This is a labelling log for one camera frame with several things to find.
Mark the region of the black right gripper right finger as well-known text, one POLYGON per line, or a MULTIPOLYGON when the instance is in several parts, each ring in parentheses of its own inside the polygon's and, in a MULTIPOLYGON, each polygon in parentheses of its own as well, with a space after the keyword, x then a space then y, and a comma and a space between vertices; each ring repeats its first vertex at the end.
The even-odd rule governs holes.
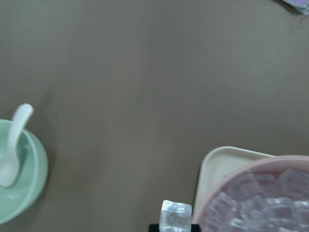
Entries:
POLYGON ((191 224, 191 232, 202 232, 202 229, 198 224, 191 224))

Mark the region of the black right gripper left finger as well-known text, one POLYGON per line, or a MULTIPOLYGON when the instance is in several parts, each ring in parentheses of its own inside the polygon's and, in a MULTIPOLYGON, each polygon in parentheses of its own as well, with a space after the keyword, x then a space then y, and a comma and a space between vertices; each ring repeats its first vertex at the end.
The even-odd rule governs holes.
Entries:
POLYGON ((148 226, 148 232, 160 232, 159 224, 150 224, 148 226))

